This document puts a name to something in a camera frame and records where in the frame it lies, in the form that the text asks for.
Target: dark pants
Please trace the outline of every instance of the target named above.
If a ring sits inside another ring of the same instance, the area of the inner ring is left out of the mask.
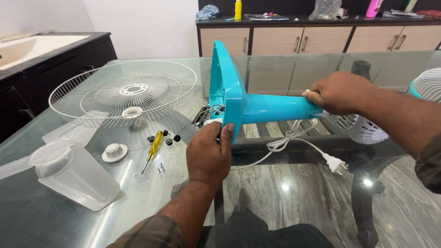
[[[269,231],[264,220],[242,207],[226,223],[204,226],[197,247],[216,248],[333,248],[331,242],[310,224],[297,224]]]

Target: blue cloth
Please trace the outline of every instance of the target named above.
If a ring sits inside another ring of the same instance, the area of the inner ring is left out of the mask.
[[[205,6],[203,9],[201,9],[198,13],[196,13],[196,21],[214,19],[218,15],[219,15],[219,8],[209,4]]]

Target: screwdriver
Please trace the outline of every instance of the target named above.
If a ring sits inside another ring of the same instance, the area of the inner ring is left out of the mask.
[[[163,131],[158,131],[156,133],[155,139],[153,140],[152,146],[150,147],[150,150],[149,150],[149,156],[147,158],[147,163],[144,166],[144,169],[142,169],[141,175],[144,174],[144,171],[147,168],[147,164],[149,163],[150,159],[155,155],[156,148],[158,148],[159,144],[161,143],[162,136],[167,136],[167,135],[168,135],[168,131],[167,130],[164,130],[164,132]]]

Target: hand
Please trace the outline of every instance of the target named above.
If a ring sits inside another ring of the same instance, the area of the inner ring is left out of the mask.
[[[379,90],[362,76],[339,71],[316,81],[310,89],[302,96],[335,115],[360,114],[363,103]]]
[[[187,146],[187,168],[189,181],[200,181],[219,187],[231,167],[231,141],[234,124],[214,121],[197,132]]]

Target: white wall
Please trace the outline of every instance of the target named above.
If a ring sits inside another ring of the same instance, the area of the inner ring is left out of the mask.
[[[0,37],[44,30],[95,31],[83,0],[0,0]]]
[[[198,57],[198,0],[84,0],[119,59]]]

